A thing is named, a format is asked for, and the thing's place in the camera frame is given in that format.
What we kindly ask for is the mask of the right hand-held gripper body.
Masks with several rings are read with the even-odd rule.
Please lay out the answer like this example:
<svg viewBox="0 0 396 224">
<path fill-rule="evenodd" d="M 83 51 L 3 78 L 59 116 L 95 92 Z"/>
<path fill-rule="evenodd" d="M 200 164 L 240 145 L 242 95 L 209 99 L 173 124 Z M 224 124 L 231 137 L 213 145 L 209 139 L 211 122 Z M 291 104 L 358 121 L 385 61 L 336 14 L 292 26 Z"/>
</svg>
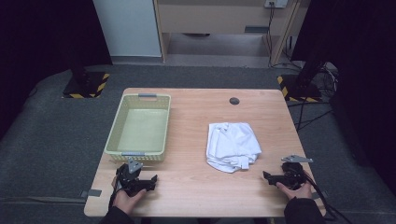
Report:
<svg viewBox="0 0 396 224">
<path fill-rule="evenodd" d="M 299 189 L 306 181 L 302 162 L 309 163 L 313 160 L 298 155 L 289 155 L 281 160 L 283 161 L 281 165 L 283 175 L 276 175 L 272 180 L 272 184 L 282 183 L 288 189 Z"/>
</svg>

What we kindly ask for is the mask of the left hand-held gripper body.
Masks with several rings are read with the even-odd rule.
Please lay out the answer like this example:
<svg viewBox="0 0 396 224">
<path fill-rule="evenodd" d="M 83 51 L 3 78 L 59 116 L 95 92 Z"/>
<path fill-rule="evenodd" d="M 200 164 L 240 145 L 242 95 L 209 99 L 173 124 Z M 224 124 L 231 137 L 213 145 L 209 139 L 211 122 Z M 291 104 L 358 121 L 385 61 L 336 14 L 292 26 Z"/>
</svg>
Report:
<svg viewBox="0 0 396 224">
<path fill-rule="evenodd" d="M 116 172 L 116 191 L 124 190 L 130 197 L 133 197 L 147 185 L 152 184 L 150 180 L 139 178 L 143 164 L 132 159 L 128 159 Z"/>
</svg>

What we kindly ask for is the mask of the white shirt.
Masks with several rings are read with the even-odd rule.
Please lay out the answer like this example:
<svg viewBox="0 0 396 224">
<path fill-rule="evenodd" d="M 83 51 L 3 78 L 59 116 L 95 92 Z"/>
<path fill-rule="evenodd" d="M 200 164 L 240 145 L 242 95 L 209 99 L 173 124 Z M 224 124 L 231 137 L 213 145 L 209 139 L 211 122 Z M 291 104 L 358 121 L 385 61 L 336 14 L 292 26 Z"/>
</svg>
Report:
<svg viewBox="0 0 396 224">
<path fill-rule="evenodd" d="M 261 153 L 261 146 L 248 123 L 221 122 L 208 125 L 206 162 L 213 168 L 229 174 L 248 170 Z"/>
</svg>

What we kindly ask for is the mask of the pale green plastic basket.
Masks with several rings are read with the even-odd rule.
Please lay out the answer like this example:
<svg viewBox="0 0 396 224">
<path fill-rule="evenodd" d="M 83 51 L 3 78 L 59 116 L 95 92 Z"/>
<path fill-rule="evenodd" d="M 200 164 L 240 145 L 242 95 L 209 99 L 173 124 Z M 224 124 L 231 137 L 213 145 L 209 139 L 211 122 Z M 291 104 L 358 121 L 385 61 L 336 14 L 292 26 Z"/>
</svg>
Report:
<svg viewBox="0 0 396 224">
<path fill-rule="evenodd" d="M 123 94 L 104 152 L 115 161 L 163 161 L 170 110 L 168 94 Z"/>
</svg>

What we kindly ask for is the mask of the person's right hand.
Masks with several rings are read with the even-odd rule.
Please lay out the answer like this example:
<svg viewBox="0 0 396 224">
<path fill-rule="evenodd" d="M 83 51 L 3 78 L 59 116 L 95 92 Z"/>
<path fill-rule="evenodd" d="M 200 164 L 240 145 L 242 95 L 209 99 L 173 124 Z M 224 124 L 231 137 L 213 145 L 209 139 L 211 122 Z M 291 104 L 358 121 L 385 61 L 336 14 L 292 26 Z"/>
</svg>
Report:
<svg viewBox="0 0 396 224">
<path fill-rule="evenodd" d="M 287 197 L 292 200 L 294 198 L 312 198 L 312 185 L 308 182 L 301 185 L 299 189 L 288 189 L 284 184 L 277 182 L 276 187 L 287 195 Z"/>
</svg>

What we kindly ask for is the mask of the person's left hand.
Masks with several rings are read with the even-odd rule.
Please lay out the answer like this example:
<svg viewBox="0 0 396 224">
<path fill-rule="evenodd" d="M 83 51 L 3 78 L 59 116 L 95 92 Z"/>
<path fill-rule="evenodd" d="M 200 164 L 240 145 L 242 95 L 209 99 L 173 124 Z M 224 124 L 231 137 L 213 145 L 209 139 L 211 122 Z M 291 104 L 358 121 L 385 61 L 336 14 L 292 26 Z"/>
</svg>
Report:
<svg viewBox="0 0 396 224">
<path fill-rule="evenodd" d="M 131 217 L 134 214 L 134 208 L 144 198 L 146 193 L 147 191 L 142 189 L 135 196 L 130 197 L 124 190 L 117 190 L 112 205 Z"/>
</svg>

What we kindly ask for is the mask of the black stand with striped base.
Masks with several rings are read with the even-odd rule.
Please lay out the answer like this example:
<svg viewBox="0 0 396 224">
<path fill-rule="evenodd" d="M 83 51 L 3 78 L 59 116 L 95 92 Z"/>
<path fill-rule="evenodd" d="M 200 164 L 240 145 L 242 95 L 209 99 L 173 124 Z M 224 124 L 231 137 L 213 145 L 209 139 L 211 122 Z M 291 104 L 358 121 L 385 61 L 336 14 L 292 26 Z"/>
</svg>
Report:
<svg viewBox="0 0 396 224">
<path fill-rule="evenodd" d="M 320 102 L 321 92 L 312 81 L 319 73 L 323 62 L 306 62 L 297 75 L 281 75 L 276 78 L 286 101 Z"/>
<path fill-rule="evenodd" d="M 72 77 L 63 90 L 63 98 L 97 98 L 101 95 L 109 74 L 105 72 L 88 72 L 79 58 L 69 56 L 67 63 L 70 66 Z"/>
</svg>

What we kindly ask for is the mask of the dark curtain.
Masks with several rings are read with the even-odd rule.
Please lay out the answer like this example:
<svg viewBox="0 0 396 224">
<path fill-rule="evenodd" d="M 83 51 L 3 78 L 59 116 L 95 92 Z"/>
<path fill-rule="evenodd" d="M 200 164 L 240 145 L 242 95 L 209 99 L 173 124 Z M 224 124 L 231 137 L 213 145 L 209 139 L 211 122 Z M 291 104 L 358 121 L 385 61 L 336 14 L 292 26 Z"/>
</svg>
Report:
<svg viewBox="0 0 396 224">
<path fill-rule="evenodd" d="M 305 62 L 299 89 L 323 64 L 337 68 L 339 127 L 396 195 L 396 0 L 311 0 L 292 58 Z"/>
<path fill-rule="evenodd" d="M 93 0 L 0 0 L 0 139 L 39 81 L 111 63 Z"/>
</svg>

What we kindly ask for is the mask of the white cabinet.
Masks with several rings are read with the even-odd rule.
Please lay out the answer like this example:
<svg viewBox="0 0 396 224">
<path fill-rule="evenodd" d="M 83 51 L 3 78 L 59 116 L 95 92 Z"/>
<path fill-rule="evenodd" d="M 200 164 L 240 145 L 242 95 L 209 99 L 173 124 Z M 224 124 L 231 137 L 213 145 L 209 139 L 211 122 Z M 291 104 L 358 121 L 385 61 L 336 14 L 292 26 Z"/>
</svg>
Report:
<svg viewBox="0 0 396 224">
<path fill-rule="evenodd" d="M 111 56 L 162 56 L 153 0 L 93 3 Z"/>
</svg>

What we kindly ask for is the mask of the white power strip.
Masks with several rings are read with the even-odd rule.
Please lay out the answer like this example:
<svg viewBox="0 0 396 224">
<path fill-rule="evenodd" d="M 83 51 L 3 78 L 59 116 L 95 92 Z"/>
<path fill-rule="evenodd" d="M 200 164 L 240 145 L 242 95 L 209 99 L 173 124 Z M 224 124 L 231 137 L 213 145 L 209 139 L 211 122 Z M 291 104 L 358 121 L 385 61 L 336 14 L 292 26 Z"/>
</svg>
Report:
<svg viewBox="0 0 396 224">
<path fill-rule="evenodd" d="M 265 0 L 266 8 L 285 8 L 289 0 Z"/>
</svg>

